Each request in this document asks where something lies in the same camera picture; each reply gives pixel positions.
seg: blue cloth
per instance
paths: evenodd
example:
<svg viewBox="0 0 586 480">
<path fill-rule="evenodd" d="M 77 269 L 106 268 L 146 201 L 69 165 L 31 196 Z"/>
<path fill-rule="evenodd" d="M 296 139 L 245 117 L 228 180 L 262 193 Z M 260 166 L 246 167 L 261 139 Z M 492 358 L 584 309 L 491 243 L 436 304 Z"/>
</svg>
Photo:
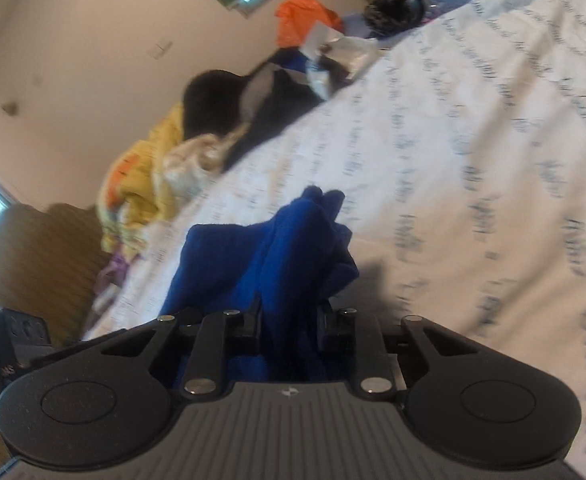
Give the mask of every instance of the blue cloth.
<svg viewBox="0 0 586 480">
<path fill-rule="evenodd" d="M 327 377 L 315 352 L 316 307 L 358 277 L 351 231 L 335 222 L 341 191 L 308 187 L 261 224 L 195 225 L 161 314 L 194 307 L 203 315 L 262 301 L 262 355 L 231 360 L 232 380 Z"/>
</svg>

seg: bed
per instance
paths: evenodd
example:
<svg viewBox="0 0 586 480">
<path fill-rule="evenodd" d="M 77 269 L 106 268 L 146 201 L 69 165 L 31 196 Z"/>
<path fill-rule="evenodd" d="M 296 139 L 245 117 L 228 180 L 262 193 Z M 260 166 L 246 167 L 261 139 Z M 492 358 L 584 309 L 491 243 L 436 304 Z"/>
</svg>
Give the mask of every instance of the bed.
<svg viewBox="0 0 586 480">
<path fill-rule="evenodd" d="M 586 0 L 473 0 L 246 156 L 149 249 L 89 336 L 159 312 L 188 229 L 341 189 L 361 278 L 335 298 L 426 316 L 561 378 L 586 478 Z"/>
</svg>

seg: yellow blanket with orange pattern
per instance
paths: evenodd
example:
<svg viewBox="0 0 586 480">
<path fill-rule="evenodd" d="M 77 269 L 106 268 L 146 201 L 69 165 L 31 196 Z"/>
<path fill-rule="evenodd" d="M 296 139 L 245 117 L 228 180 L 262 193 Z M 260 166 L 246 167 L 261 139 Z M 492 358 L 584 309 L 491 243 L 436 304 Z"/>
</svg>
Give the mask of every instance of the yellow blanket with orange pattern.
<svg viewBox="0 0 586 480">
<path fill-rule="evenodd" d="M 177 204 L 164 178 L 163 161 L 183 140 L 182 118 L 182 104 L 176 104 L 147 140 L 138 140 L 108 170 L 96 204 L 107 253 L 121 246 L 131 262 L 146 245 L 141 229 L 175 216 Z"/>
</svg>

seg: white bed sheet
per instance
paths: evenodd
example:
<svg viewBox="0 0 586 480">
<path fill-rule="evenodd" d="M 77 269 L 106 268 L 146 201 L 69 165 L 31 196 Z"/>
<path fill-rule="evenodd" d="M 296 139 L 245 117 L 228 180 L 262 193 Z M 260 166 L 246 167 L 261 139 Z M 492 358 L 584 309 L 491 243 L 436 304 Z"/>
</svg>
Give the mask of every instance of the white bed sheet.
<svg viewBox="0 0 586 480">
<path fill-rule="evenodd" d="M 586 0 L 474 0 L 151 227 L 91 335 L 156 316 L 195 223 L 341 189 L 362 277 L 341 306 L 415 312 L 561 378 L 586 478 Z"/>
</svg>

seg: orange plastic bag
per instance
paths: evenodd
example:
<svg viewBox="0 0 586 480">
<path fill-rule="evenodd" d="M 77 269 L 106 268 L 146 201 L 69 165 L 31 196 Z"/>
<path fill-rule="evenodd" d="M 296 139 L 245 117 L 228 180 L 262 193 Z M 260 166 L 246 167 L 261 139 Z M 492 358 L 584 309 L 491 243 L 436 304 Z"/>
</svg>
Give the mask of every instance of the orange plastic bag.
<svg viewBox="0 0 586 480">
<path fill-rule="evenodd" d="M 286 0 L 275 15 L 279 18 L 278 45 L 281 48 L 302 45 L 315 22 L 344 32 L 340 17 L 317 0 Z"/>
</svg>

